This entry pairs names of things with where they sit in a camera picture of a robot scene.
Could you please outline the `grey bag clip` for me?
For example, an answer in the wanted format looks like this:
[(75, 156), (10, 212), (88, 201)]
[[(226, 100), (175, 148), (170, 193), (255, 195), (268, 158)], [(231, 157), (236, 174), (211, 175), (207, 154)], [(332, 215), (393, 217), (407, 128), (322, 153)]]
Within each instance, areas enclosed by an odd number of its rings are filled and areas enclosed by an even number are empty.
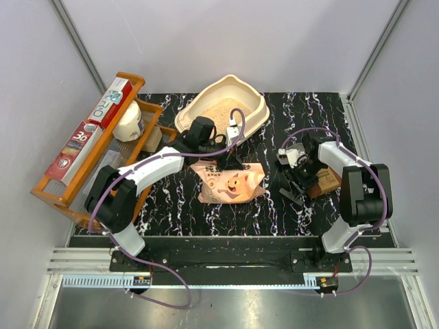
[(295, 205), (303, 206), (304, 201), (302, 200), (302, 194), (298, 193), (297, 190), (287, 190), (285, 188), (280, 188), (279, 192), (282, 196), (286, 197)]

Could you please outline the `pink cat litter bag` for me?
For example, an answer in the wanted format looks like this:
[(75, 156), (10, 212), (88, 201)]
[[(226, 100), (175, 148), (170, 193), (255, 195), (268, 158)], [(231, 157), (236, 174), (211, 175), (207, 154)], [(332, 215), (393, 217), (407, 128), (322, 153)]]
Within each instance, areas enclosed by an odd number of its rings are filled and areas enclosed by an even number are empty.
[(261, 185), (265, 172), (260, 163), (220, 171), (215, 162), (201, 160), (190, 168), (202, 180), (198, 200), (204, 204), (243, 204), (267, 193)]

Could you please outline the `grey metal scoop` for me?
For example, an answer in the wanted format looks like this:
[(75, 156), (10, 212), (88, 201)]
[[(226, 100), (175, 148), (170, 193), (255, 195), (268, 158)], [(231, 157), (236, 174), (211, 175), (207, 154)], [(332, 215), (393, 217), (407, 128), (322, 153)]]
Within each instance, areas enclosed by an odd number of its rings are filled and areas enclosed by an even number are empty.
[(296, 154), (297, 156), (302, 156), (306, 154), (305, 146), (302, 143), (295, 143), (285, 149), (285, 154)]

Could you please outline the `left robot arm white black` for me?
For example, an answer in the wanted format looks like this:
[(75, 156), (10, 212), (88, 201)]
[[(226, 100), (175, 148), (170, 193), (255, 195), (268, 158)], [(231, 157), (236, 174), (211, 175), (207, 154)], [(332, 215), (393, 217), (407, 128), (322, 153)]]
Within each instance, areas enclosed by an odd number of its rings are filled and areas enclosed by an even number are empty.
[(229, 126), (220, 139), (214, 122), (196, 117), (190, 128), (166, 144), (156, 154), (132, 165), (102, 167), (88, 193), (84, 207), (126, 252), (125, 264), (134, 271), (146, 268), (149, 256), (146, 244), (134, 228), (132, 218), (137, 198), (149, 186), (168, 175), (182, 171), (199, 159), (216, 161), (218, 169), (242, 169), (233, 149), (244, 139), (245, 125), (229, 118)]

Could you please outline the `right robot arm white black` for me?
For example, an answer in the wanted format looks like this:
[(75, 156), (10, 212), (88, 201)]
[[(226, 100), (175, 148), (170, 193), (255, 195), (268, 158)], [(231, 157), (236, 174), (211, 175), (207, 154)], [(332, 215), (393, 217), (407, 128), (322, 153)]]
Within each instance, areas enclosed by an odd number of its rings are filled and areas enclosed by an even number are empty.
[(347, 254), (363, 233), (376, 230), (393, 213), (390, 170), (385, 164), (368, 162), (343, 146), (339, 136), (315, 137), (301, 130), (295, 145), (284, 141), (277, 158), (284, 175), (281, 194), (297, 205), (318, 183), (318, 172), (331, 169), (341, 178), (340, 215), (315, 244), (308, 261), (328, 271)]

